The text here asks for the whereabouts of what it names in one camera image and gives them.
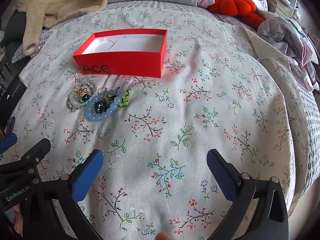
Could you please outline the person's left hand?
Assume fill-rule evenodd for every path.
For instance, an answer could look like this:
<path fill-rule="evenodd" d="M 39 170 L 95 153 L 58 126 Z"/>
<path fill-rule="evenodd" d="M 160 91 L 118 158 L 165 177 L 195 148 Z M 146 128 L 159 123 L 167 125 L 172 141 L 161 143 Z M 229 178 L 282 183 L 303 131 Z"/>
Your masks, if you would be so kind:
<path fill-rule="evenodd" d="M 155 240 L 172 240 L 172 238 L 166 232 L 161 231 L 156 235 Z"/>

